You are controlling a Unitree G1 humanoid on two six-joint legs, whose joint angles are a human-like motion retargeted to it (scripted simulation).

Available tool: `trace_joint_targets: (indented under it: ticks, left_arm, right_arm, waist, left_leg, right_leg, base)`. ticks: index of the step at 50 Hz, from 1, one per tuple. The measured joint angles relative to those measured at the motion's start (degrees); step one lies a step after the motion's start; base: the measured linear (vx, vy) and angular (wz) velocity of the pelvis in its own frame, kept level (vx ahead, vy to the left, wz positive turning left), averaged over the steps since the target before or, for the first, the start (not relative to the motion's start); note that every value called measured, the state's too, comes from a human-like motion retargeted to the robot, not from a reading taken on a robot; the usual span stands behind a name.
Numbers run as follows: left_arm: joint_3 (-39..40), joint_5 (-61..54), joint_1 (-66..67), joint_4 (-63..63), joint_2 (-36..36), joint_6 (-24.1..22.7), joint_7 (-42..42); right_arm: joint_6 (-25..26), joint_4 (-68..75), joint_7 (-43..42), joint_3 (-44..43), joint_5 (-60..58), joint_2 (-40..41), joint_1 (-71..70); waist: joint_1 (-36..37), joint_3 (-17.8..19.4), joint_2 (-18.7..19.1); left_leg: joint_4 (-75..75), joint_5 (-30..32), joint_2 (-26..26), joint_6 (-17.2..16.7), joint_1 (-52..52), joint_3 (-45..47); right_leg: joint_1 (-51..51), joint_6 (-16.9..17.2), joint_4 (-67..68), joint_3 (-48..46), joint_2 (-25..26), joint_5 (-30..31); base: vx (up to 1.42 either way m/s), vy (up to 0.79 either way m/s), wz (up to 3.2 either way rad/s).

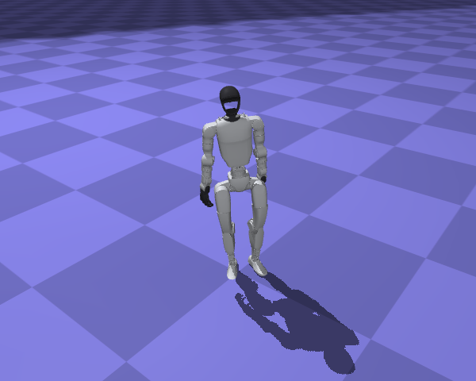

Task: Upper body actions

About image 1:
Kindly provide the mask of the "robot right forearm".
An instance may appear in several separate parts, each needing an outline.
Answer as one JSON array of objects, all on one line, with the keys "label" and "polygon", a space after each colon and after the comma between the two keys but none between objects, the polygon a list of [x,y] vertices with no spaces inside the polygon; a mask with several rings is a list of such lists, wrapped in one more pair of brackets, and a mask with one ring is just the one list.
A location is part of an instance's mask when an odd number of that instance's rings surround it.
[{"label": "robot right forearm", "polygon": [[211,182],[212,182],[212,170],[213,170],[213,167],[212,166],[203,166],[203,156],[202,156],[202,182],[200,184],[200,188],[205,191],[205,188],[207,186],[210,186]]}]

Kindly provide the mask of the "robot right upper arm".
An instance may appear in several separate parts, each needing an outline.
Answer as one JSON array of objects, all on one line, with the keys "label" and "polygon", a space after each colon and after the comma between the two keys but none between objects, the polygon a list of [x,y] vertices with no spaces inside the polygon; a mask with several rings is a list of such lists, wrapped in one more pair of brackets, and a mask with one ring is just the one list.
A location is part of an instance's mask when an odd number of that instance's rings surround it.
[{"label": "robot right upper arm", "polygon": [[202,129],[202,149],[204,152],[203,166],[213,166],[214,156],[213,152],[213,137],[217,133],[217,123],[210,122],[203,126]]}]

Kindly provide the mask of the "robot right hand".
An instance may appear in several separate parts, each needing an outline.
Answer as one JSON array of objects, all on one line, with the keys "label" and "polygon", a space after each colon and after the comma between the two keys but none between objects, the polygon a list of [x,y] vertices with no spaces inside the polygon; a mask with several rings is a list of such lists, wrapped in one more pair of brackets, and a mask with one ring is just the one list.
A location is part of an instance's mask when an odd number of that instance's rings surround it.
[{"label": "robot right hand", "polygon": [[211,201],[209,200],[209,189],[210,189],[210,186],[207,186],[205,188],[205,191],[203,191],[202,189],[200,189],[201,193],[200,193],[200,199],[201,201],[208,207],[212,207],[213,204],[211,203]]}]

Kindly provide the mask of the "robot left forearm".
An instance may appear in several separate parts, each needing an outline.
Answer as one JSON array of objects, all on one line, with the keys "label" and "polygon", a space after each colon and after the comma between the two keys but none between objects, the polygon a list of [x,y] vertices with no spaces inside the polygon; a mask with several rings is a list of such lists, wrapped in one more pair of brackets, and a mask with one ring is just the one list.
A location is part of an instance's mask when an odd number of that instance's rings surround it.
[{"label": "robot left forearm", "polygon": [[[266,149],[267,150],[267,149]],[[261,180],[263,176],[267,178],[267,157],[255,158],[257,163],[256,177]]]}]

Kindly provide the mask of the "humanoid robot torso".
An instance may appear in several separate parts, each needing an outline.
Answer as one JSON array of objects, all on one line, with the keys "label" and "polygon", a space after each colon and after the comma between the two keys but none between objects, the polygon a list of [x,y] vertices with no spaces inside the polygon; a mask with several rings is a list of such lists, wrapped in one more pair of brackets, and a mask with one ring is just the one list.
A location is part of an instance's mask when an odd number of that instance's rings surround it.
[{"label": "humanoid robot torso", "polygon": [[249,164],[252,154],[252,127],[247,114],[237,114],[240,119],[229,122],[229,117],[219,117],[217,123],[217,141],[221,157],[231,168],[228,172],[230,192],[250,190],[250,175],[244,165]]}]

